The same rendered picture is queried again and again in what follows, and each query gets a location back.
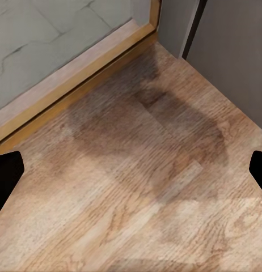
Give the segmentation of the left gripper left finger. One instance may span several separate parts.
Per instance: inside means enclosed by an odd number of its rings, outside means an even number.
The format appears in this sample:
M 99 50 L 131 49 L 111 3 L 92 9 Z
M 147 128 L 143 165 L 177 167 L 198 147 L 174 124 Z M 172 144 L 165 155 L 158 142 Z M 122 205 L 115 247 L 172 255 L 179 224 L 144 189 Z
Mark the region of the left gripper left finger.
M 24 173 L 19 151 L 0 155 L 0 211 Z

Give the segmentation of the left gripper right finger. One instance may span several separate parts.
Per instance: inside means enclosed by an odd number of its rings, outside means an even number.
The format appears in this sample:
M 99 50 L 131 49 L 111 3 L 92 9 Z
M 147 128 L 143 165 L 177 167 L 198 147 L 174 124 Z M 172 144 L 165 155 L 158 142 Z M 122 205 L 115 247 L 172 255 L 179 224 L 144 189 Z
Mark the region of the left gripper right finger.
M 254 151 L 251 156 L 249 171 L 262 189 L 262 152 Z

